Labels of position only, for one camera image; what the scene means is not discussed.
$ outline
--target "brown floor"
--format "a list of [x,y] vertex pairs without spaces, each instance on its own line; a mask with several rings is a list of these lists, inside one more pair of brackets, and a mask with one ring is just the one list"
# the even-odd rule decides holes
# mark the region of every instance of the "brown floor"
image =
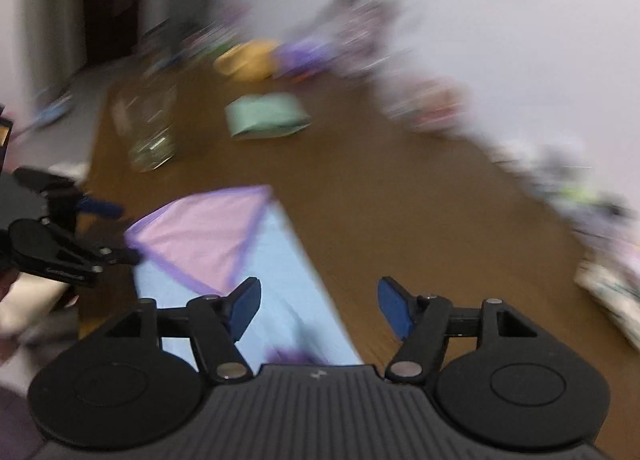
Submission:
[[[369,363],[385,364],[398,346],[376,305],[382,275],[457,305],[503,298],[604,374],[612,400],[597,444],[613,458],[637,459],[640,355],[575,286],[583,249],[568,228],[471,143],[409,133],[375,112],[364,90],[331,77],[292,88],[312,116],[308,129],[230,140],[226,104],[287,86],[223,82],[206,65],[183,72],[178,154],[144,174],[129,170],[107,107],[90,189],[125,204],[133,220],[190,193],[271,185]],[[84,294],[85,331],[133,299],[120,274]],[[453,341],[449,356],[472,345]]]

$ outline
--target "blue object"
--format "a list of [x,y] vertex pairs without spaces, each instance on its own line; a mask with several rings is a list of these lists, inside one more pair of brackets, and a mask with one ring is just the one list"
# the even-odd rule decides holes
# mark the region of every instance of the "blue object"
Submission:
[[85,196],[78,201],[76,208],[82,213],[89,213],[107,220],[119,220],[124,214],[124,207],[119,204],[94,200]]
[[318,73],[327,69],[334,58],[334,50],[328,42],[306,38],[293,43],[284,43],[274,52],[281,75]]
[[52,103],[37,112],[34,126],[38,129],[43,128],[64,117],[72,109],[72,95],[70,91],[67,91],[66,93],[63,93],[60,98],[54,100]]
[[[245,290],[233,303],[231,313],[229,315],[229,334],[234,342],[240,340],[247,327],[251,324],[254,317],[255,307],[260,306],[262,289],[260,283],[252,281],[252,286]],[[236,289],[231,294],[233,296],[240,289]]]
[[414,329],[406,299],[386,279],[378,281],[378,306],[396,334],[404,341]]
[[[151,260],[137,266],[134,273],[138,295],[156,299],[158,308],[185,306],[200,296]],[[322,364],[362,364],[331,298],[276,203],[267,207],[254,239],[248,242],[237,283],[251,276],[260,279],[262,300],[237,346],[255,373],[283,353],[314,358]],[[242,327],[244,312],[238,304],[236,310],[239,319],[231,323],[233,335],[238,334],[233,329],[236,324]],[[165,337],[162,348],[197,367],[188,339]]]

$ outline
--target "purple fabric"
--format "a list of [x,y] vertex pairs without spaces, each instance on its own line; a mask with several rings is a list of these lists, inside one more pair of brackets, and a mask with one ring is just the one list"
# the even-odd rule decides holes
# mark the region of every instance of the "purple fabric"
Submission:
[[191,195],[137,221],[125,238],[195,293],[228,295],[270,198],[268,186]]
[[26,460],[43,444],[27,401],[17,393],[0,388],[0,459]]
[[326,361],[303,350],[282,350],[279,348],[275,348],[267,355],[266,362],[270,364],[313,364],[316,366],[326,366]]
[[332,59],[332,48],[326,42],[309,38],[278,46],[275,56],[282,75],[321,72]]

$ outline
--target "purple trim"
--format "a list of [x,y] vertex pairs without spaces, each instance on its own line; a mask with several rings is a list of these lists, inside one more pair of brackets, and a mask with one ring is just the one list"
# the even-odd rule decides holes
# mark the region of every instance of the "purple trim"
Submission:
[[[249,227],[242,241],[242,245],[238,250],[238,260],[236,261],[236,265],[232,268],[230,276],[226,280],[226,284],[228,284],[229,288],[233,289],[233,287],[237,286],[236,276],[239,274],[241,270],[241,266],[244,265],[244,261],[246,258],[246,253],[248,251],[248,247],[251,244],[252,240],[255,238],[257,233],[257,228],[264,217],[265,211],[269,203],[271,202],[271,188],[269,186],[249,186],[249,187],[233,187],[226,189],[218,189],[217,191],[210,191],[208,193],[197,193],[191,196],[217,196],[217,195],[231,195],[231,196],[240,196],[246,195],[247,193],[261,193],[263,195],[263,203],[260,205],[256,211],[256,214],[252,218],[249,223]],[[142,252],[142,254],[147,258],[151,259],[151,261],[155,262],[161,270],[164,270],[169,276],[174,278],[175,281],[180,283],[181,285],[193,290],[196,294],[207,295],[207,294],[217,294],[220,296],[224,296],[224,293],[218,292],[213,289],[206,283],[195,279],[193,276],[184,272],[180,268],[178,268],[173,263],[167,261],[163,256],[158,254],[151,247],[146,245],[145,243],[140,242],[136,234],[142,231],[149,223],[154,221],[158,216],[163,214],[172,204],[177,201],[182,200],[183,198],[178,198],[173,202],[170,202],[159,209],[156,209],[154,212],[146,215],[144,218],[136,221],[132,226],[130,226],[124,233],[125,242],[129,247],[133,247]]]
[[233,288],[238,286],[238,275],[240,274],[244,263],[246,262],[246,256],[249,253],[249,247],[254,242],[258,234],[258,226],[260,222],[264,218],[265,213],[267,212],[267,207],[271,204],[271,191],[268,191],[267,196],[265,197],[265,202],[258,207],[255,212],[254,219],[249,223],[249,227],[246,231],[246,236],[240,245],[240,249],[238,249],[238,257],[236,258],[236,265],[232,268],[231,274],[228,278],[229,288]]

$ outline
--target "light blue cloth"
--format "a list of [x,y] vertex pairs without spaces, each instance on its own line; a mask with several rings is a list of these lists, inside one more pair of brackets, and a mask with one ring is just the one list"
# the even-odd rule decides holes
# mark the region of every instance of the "light blue cloth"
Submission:
[[[260,310],[238,349],[254,372],[274,349],[297,350],[324,364],[362,364],[334,305],[282,208],[273,202],[251,242],[237,283],[255,276],[262,284]],[[140,297],[158,308],[184,306],[198,294],[177,283],[151,261],[136,267]],[[164,350],[196,367],[188,339],[164,338]]]

